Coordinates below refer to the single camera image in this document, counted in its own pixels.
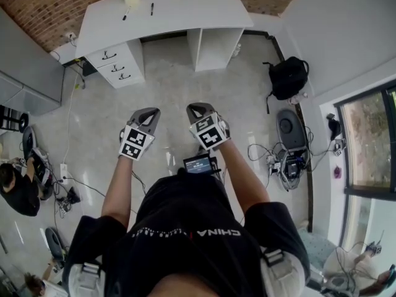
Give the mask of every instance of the desk top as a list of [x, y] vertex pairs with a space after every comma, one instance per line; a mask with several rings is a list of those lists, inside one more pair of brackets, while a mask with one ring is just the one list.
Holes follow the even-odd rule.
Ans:
[[[150, 15], [154, 3], [153, 16]], [[101, 0], [88, 6], [75, 56], [85, 56], [135, 38], [191, 28], [252, 27], [241, 0], [141, 0], [136, 10], [123, 0]]]

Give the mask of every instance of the white desk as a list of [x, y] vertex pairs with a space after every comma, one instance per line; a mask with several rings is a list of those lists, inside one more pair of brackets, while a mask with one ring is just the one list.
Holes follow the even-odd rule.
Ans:
[[244, 28], [253, 26], [240, 0], [142, 0], [123, 21], [126, 9], [123, 0], [89, 5], [75, 54], [115, 88], [144, 81], [139, 38], [187, 30], [194, 68], [204, 71], [225, 68]]

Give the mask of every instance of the man in black shirt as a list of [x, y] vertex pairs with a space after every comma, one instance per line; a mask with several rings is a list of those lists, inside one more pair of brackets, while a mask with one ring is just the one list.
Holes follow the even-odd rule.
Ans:
[[133, 162], [121, 155], [101, 217], [82, 217], [74, 235], [62, 277], [71, 297], [87, 287], [103, 290], [90, 296], [299, 296], [309, 261], [288, 209], [270, 202], [232, 140], [220, 151], [244, 226], [219, 180], [180, 173], [150, 188], [127, 232]]
[[0, 194], [16, 212], [35, 217], [40, 209], [39, 197], [43, 194], [34, 181], [33, 158], [27, 160], [26, 175], [22, 175], [11, 164], [0, 165]]

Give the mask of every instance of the refrigerator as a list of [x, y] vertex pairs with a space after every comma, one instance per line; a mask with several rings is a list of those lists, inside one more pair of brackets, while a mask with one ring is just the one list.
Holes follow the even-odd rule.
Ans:
[[39, 116], [58, 108], [64, 67], [0, 8], [0, 105]]

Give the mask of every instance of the black t-shirt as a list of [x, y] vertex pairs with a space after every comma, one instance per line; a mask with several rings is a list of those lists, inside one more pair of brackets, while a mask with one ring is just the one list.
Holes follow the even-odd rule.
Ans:
[[65, 289], [73, 264], [103, 255], [105, 296], [147, 296], [172, 273], [195, 275], [219, 296], [265, 296], [260, 246], [296, 256], [307, 279], [308, 257], [286, 206], [256, 204], [242, 227], [218, 183], [194, 174], [160, 179], [128, 233], [111, 217], [82, 217], [63, 273]]
[[40, 200], [38, 199], [38, 186], [35, 181], [31, 182], [30, 178], [22, 175], [14, 169], [15, 186], [9, 192], [4, 192], [0, 188], [0, 194], [6, 202], [16, 212], [21, 215], [35, 217], [40, 209]]

